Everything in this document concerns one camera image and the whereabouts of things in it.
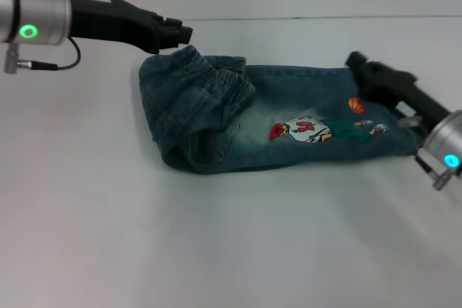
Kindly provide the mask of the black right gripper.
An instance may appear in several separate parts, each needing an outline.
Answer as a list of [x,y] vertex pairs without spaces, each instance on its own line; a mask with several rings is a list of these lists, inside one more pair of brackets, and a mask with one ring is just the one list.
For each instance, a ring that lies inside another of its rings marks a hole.
[[416,111],[428,130],[450,115],[449,110],[418,88],[413,74],[367,60],[361,52],[353,51],[345,62],[352,70],[362,98],[388,108],[404,102]]

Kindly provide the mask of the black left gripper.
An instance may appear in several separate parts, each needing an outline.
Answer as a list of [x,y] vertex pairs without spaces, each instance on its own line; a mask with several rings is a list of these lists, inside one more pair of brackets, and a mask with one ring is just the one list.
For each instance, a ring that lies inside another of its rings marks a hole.
[[124,0],[71,0],[69,35],[127,43],[147,53],[190,43],[192,28],[183,27],[182,21],[168,17],[162,18],[160,28],[155,16]]

